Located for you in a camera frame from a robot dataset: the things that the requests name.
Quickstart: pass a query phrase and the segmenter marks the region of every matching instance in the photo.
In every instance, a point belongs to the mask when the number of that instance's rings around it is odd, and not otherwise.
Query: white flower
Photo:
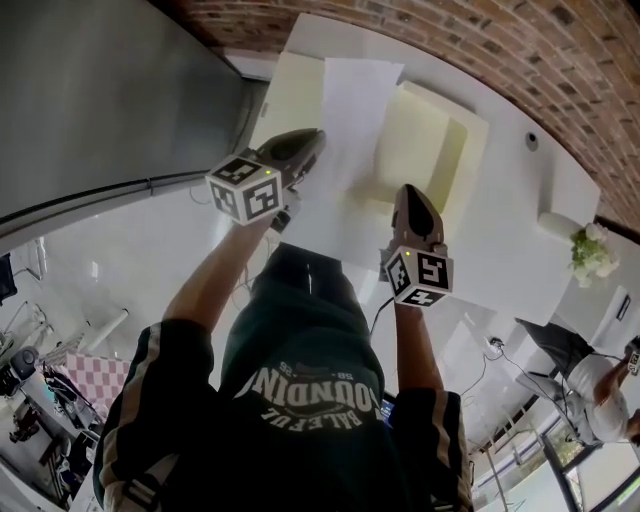
[[[596,269],[596,275],[598,277],[607,277],[611,272],[620,266],[620,259],[617,255],[607,255],[599,268]]]
[[[580,288],[589,288],[591,281],[590,277],[585,277],[584,279],[578,280],[578,286],[580,286]]]
[[[594,270],[598,270],[602,266],[602,263],[603,261],[601,258],[592,257],[585,261],[584,268],[588,272],[592,272]]]
[[[585,229],[585,234],[589,240],[593,240],[594,242],[604,242],[607,239],[607,230],[598,224],[587,224]]]
[[[573,269],[573,275],[578,281],[583,281],[589,277],[590,271],[586,267],[577,267]]]

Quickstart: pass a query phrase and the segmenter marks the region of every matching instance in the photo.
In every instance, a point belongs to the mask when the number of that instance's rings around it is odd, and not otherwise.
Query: striped sleeve
[[[211,335],[200,325],[169,320],[142,332],[96,450],[94,489],[103,507],[110,486],[182,453],[189,438],[185,414],[216,399],[212,370]]]
[[[412,492],[429,489],[444,510],[472,512],[460,396],[433,389],[401,391],[389,422]]]

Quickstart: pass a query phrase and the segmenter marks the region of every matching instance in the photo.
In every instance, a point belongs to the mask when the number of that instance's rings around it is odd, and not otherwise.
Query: white shirt
[[[629,421],[627,402],[619,389],[616,388],[602,404],[595,403],[594,389],[612,369],[613,365],[605,357],[591,354],[578,363],[567,379],[569,387],[584,400],[593,433],[604,442],[622,439]]]

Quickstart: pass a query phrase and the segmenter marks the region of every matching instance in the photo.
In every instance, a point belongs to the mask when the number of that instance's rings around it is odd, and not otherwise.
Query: white paper
[[[282,241],[378,272],[380,249],[393,237],[391,216],[367,212],[350,201],[303,201]]]
[[[387,104],[404,64],[325,59],[322,126],[326,147],[299,187],[304,199],[337,200],[373,171]]]

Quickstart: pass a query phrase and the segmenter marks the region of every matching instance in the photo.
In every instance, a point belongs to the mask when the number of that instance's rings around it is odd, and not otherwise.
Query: flower vase
[[[571,245],[571,235],[582,229],[576,221],[559,213],[544,212],[538,217],[538,226],[547,235]]]

